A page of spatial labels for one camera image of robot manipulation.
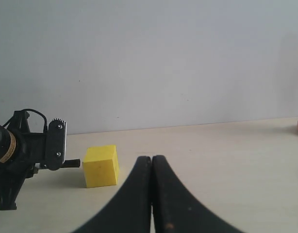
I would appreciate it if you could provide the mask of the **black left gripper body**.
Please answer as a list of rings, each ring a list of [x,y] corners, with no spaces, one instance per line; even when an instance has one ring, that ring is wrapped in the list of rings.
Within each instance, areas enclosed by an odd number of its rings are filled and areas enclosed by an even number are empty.
[[[40,133],[33,133],[28,124],[29,110],[14,111],[13,116],[3,125],[16,140],[16,148],[9,160],[7,170],[16,175],[23,175],[25,179],[38,173],[35,164],[43,162],[45,157],[46,135],[48,122],[44,114],[37,110],[33,113],[41,116],[44,125]]]

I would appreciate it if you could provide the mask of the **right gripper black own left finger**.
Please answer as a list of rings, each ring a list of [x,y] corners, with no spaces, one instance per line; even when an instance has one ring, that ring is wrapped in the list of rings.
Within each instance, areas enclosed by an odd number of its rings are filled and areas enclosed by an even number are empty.
[[[140,156],[112,199],[76,233],[149,233],[151,158]]]

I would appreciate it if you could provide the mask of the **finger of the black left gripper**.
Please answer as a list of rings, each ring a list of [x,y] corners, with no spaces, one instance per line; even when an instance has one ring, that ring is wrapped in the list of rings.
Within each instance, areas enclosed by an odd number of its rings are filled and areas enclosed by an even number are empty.
[[[33,167],[31,163],[0,164],[0,210],[17,209],[16,198]]]

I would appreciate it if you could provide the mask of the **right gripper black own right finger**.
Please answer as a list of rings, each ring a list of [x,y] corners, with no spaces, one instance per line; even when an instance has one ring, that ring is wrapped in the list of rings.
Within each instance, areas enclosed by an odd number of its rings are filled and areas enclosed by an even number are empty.
[[[200,203],[163,155],[152,158],[152,206],[157,233],[240,233]]]

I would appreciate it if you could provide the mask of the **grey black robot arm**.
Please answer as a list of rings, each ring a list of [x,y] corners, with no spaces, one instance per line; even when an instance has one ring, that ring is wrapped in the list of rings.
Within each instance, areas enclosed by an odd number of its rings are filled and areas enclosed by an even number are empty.
[[[115,185],[119,164],[114,145],[88,148],[83,160],[66,160],[67,124],[44,121],[30,131],[31,109],[15,111],[0,125],[0,210],[15,210],[24,181],[38,171],[82,167],[88,188]],[[183,185],[162,155],[140,156],[114,197],[80,233],[236,233],[200,203]]]

